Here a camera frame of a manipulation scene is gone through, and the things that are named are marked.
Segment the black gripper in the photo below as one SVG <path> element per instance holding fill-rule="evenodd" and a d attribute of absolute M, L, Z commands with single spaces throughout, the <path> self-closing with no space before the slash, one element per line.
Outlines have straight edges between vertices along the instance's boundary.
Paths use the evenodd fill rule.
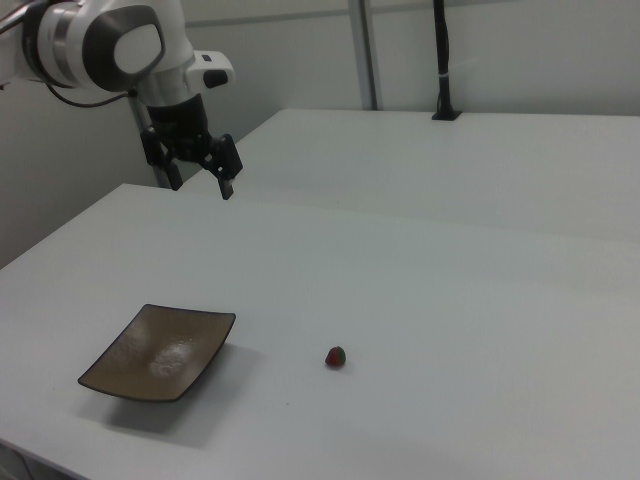
<path fill-rule="evenodd" d="M 231 135 L 209 134 L 202 95 L 174 105 L 147 106 L 146 110 L 151 125 L 140 132 L 140 139 L 147 163 L 166 174 L 173 191 L 183 185 L 174 157 L 198 163 L 217 179 L 222 198 L 229 200 L 234 193 L 232 182 L 243 164 Z"/>

